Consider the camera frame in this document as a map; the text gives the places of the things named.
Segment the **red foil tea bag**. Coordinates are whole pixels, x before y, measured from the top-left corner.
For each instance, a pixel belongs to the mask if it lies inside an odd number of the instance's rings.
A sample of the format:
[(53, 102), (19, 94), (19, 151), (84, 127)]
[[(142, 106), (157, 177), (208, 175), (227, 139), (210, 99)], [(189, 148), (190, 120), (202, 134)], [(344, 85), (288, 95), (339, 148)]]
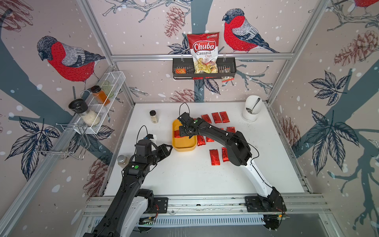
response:
[(197, 136), (197, 145), (198, 146), (203, 146), (205, 144), (206, 144), (206, 141), (205, 141), (204, 137), (201, 136), (201, 135), (198, 135)]
[(222, 118), (218, 112), (212, 113), (212, 118), (213, 118), (215, 123), (222, 123), (223, 122)]
[(228, 132), (236, 133), (235, 127), (227, 127)]
[(212, 166), (219, 166), (221, 163), (220, 163), (218, 150), (212, 149), (212, 150), (209, 150), (209, 153), (210, 153), (211, 165)]
[(207, 142), (207, 143), (208, 143), (208, 142), (214, 142), (214, 140), (211, 139), (211, 138), (209, 138), (209, 137), (206, 137), (206, 142)]
[(181, 138), (181, 133), (180, 133), (180, 130), (175, 130), (174, 131), (174, 138)]
[(212, 120), (211, 120), (211, 118), (209, 117), (208, 114), (206, 114), (206, 115), (202, 115), (201, 118), (202, 118), (205, 122), (207, 122), (207, 123), (209, 123), (209, 124), (212, 123)]
[(229, 162), (229, 156), (228, 156), (228, 150), (226, 147), (223, 147), (222, 148), (222, 159), (223, 159), (223, 162)]
[(220, 112), (220, 117), (222, 119), (222, 123), (228, 123), (230, 122), (229, 116), (226, 111)]

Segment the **yellow plastic storage box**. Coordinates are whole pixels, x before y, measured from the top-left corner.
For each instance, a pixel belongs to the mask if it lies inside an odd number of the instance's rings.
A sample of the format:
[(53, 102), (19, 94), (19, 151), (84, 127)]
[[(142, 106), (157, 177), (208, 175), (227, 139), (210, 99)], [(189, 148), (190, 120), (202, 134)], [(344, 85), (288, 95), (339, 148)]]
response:
[(197, 146), (196, 136), (193, 136), (192, 138), (189, 138), (188, 136), (174, 138), (174, 131), (178, 130), (180, 125), (181, 123), (177, 119), (172, 123), (172, 146), (178, 152), (193, 151)]

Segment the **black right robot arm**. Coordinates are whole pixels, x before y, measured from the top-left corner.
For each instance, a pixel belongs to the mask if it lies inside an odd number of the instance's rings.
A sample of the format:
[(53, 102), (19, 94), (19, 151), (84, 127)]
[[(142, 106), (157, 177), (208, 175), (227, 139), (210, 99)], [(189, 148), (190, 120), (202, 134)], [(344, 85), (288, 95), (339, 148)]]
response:
[(263, 212), (287, 211), (281, 193), (272, 186), (257, 168), (249, 144), (240, 132), (228, 132), (209, 124), (202, 118), (194, 119), (184, 112), (178, 117), (181, 123), (179, 132), (181, 136), (189, 138), (197, 135), (206, 136), (220, 143), (227, 149), (230, 162), (240, 167), (254, 185), (257, 196), (250, 206), (253, 210)]

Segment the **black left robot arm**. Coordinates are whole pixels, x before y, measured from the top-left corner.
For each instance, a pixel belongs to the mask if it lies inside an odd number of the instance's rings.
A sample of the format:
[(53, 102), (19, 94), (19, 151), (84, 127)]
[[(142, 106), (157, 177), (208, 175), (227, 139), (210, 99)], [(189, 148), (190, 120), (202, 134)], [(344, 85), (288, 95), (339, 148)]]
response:
[(149, 136), (139, 140), (128, 165), (122, 170), (121, 185), (106, 214), (85, 237), (129, 237), (140, 217), (154, 207), (152, 190), (141, 186), (151, 166), (170, 156), (173, 147), (157, 146)]

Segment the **silver cap spice jar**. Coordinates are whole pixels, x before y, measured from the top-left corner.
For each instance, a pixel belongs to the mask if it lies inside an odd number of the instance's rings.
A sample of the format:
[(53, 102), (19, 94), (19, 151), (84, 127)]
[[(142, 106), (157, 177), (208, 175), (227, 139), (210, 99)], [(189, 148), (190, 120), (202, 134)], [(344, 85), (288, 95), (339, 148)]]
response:
[(121, 169), (124, 169), (130, 161), (130, 158), (125, 155), (119, 155), (117, 157), (117, 163), (121, 167)]

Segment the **black cap spice jar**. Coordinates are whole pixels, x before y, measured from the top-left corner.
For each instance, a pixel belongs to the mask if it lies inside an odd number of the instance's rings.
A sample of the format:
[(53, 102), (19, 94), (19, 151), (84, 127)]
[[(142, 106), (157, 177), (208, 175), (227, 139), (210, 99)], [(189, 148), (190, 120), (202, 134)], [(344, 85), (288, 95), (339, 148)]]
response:
[(149, 112), (149, 114), (150, 114), (150, 118), (151, 118), (152, 123), (158, 123), (159, 122), (158, 117), (157, 117), (157, 113), (155, 110), (151, 110)]

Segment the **metal spoon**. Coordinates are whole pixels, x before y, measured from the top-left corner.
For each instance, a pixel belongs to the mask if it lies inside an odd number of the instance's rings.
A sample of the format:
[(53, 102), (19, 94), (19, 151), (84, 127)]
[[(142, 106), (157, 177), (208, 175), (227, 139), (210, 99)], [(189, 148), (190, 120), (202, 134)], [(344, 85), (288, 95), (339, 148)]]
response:
[(257, 101), (255, 102), (254, 106), (252, 108), (246, 108), (247, 112), (250, 113), (250, 114), (253, 114), (253, 111), (255, 109), (255, 107), (257, 106), (257, 104), (261, 101), (261, 98), (258, 98)]

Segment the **white utensil cup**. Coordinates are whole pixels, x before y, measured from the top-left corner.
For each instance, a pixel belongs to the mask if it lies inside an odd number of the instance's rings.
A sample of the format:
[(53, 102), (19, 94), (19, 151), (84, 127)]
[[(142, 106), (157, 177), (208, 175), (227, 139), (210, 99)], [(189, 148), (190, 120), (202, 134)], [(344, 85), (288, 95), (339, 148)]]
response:
[(261, 97), (257, 95), (249, 96), (242, 110), (242, 118), (246, 122), (255, 122), (261, 112), (262, 106), (264, 105)]

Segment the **orange spice bottle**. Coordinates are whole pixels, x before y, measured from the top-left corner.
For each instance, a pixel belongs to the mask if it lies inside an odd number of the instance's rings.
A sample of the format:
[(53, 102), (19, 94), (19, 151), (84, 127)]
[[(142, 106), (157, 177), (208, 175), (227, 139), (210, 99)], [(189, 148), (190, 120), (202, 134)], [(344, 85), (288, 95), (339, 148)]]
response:
[(107, 106), (110, 104), (110, 100), (108, 99), (107, 95), (104, 93), (100, 86), (93, 86), (90, 88), (90, 91), (93, 94), (96, 101), (98, 102), (98, 104), (101, 104), (103, 106)]

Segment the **green item on shelf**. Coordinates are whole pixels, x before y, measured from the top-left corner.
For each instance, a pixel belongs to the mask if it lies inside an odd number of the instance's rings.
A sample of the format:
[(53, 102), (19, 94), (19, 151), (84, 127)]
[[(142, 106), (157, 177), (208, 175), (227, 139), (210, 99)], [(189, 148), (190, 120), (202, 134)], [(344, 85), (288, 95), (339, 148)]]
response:
[(108, 98), (114, 97), (114, 87), (115, 85), (108, 80), (105, 80), (101, 84), (101, 89), (104, 91), (104, 93), (107, 95)]

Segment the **Chuba cassava chips bag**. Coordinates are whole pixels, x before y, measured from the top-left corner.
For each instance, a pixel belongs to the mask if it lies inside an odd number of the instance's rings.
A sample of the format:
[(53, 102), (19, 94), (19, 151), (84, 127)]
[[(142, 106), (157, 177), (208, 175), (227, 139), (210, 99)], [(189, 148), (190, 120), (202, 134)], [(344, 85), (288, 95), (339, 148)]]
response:
[(190, 53), (195, 74), (218, 73), (217, 58), (219, 32), (207, 34), (188, 34)]

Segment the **black lid rice jar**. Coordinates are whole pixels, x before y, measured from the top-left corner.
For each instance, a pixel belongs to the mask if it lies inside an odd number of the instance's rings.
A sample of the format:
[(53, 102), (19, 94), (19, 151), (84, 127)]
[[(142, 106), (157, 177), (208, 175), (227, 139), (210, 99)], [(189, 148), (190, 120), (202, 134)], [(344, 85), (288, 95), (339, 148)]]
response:
[(80, 116), (83, 123), (88, 127), (98, 125), (101, 121), (100, 116), (93, 110), (89, 109), (83, 99), (75, 99), (69, 105), (69, 109)]

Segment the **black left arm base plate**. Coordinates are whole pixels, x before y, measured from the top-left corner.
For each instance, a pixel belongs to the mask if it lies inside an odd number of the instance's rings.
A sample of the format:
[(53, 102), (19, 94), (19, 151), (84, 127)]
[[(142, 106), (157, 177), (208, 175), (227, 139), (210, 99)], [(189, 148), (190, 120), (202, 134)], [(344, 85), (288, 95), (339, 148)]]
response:
[(137, 192), (137, 197), (144, 197), (148, 201), (148, 207), (145, 213), (161, 214), (167, 213), (168, 197), (155, 197), (153, 190), (140, 189)]

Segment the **black wall basket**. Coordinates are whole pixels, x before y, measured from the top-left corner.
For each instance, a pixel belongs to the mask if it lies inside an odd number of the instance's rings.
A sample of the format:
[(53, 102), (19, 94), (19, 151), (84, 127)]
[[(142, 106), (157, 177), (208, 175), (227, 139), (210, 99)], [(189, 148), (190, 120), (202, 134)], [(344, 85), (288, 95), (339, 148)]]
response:
[(173, 78), (176, 80), (200, 80), (233, 78), (236, 74), (235, 58), (218, 58), (204, 63), (189, 58), (173, 59)]

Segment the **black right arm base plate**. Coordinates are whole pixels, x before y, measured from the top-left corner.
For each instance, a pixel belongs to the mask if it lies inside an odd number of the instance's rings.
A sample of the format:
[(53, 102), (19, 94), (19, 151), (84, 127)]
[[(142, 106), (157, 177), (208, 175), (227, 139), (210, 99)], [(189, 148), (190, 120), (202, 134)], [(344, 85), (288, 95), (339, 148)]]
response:
[(245, 206), (248, 212), (286, 212), (287, 208), (281, 193), (275, 188), (272, 188), (268, 197), (246, 196), (244, 198)]

